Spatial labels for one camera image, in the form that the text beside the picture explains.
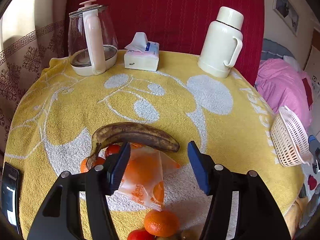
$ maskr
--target thermos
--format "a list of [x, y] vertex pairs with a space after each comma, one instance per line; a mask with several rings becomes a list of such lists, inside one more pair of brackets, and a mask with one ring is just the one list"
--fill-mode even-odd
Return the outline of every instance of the thermos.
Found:
[[244, 17], [222, 6], [217, 19], [211, 22], [204, 40], [198, 66], [213, 76], [226, 78], [242, 49], [241, 27]]

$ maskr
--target plastic basket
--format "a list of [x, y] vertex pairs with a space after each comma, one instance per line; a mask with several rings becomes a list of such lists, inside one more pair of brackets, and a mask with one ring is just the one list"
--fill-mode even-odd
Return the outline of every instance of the plastic basket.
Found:
[[308, 135], [297, 115], [287, 106], [279, 108], [279, 114], [272, 124], [270, 134], [278, 159], [283, 166], [313, 163], [313, 156], [309, 152]]

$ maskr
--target table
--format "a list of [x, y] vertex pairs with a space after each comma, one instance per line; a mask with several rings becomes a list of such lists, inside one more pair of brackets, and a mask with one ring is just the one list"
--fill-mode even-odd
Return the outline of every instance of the table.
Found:
[[[123, 56], [119, 51], [112, 68], [90, 77], [78, 76], [68, 58], [53, 58], [22, 98], [5, 161], [23, 173], [19, 215], [24, 238], [57, 176], [80, 172], [95, 130], [123, 121], [160, 128], [180, 143], [179, 152], [168, 155], [182, 167], [164, 178], [164, 186], [165, 206], [179, 216], [182, 228], [204, 222], [211, 201], [188, 163], [191, 140], [233, 172], [256, 170], [286, 213], [303, 174], [299, 166], [279, 164], [269, 133], [274, 115], [236, 69], [219, 79], [197, 66], [198, 56], [161, 51], [158, 70], [148, 72], [125, 69]], [[108, 205], [120, 239], [143, 226], [148, 209], [117, 193]], [[84, 237], [90, 239], [84, 194], [80, 206]]]

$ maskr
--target kettle handle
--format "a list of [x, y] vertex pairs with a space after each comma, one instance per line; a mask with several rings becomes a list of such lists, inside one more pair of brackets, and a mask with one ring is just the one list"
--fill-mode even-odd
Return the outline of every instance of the kettle handle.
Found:
[[106, 71], [106, 60], [98, 10], [83, 12], [83, 23], [92, 71], [95, 75], [99, 75]]
[[235, 51], [232, 54], [230, 63], [228, 64], [228, 62], [226, 60], [223, 62], [226, 67], [230, 67], [230, 68], [233, 67], [236, 64], [236, 60], [237, 60], [237, 58], [238, 58], [238, 56], [240, 54], [240, 51], [242, 49], [242, 41], [239, 38], [235, 37], [235, 36], [233, 36], [232, 38], [237, 41], [237, 46], [235, 48]]

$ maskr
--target banana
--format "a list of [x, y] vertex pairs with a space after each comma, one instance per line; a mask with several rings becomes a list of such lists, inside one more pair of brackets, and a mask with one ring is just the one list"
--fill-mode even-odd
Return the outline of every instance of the banana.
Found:
[[160, 129], [135, 122], [116, 122], [100, 127], [92, 135], [87, 168], [92, 167], [100, 150], [118, 142], [141, 143], [166, 152], [177, 152], [180, 147], [175, 139]]

